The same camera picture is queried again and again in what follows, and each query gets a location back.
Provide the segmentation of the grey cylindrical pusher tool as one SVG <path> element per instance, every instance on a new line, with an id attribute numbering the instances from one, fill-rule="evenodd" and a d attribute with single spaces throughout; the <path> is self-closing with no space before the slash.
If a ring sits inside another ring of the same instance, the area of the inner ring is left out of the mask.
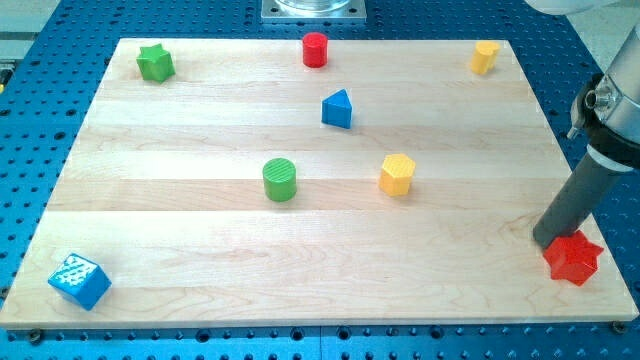
<path id="1" fill-rule="evenodd" d="M 533 228 L 533 239 L 548 248 L 574 234 L 622 176 L 622 164 L 587 151 Z"/>

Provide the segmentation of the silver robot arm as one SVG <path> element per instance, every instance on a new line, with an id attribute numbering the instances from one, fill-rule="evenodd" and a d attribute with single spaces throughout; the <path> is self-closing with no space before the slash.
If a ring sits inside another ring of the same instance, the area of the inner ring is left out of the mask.
<path id="1" fill-rule="evenodd" d="M 571 237 L 619 178 L 639 167 L 639 26 L 607 70 L 594 75 L 571 106 L 573 139 L 586 133 L 586 153 L 533 228 L 542 249 Z"/>

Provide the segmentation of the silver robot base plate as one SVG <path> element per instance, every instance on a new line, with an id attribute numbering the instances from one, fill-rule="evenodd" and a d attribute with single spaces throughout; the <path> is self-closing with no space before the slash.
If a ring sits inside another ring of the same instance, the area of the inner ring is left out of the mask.
<path id="1" fill-rule="evenodd" d="M 355 21 L 367 19 L 365 0 L 262 0 L 263 23 Z"/>

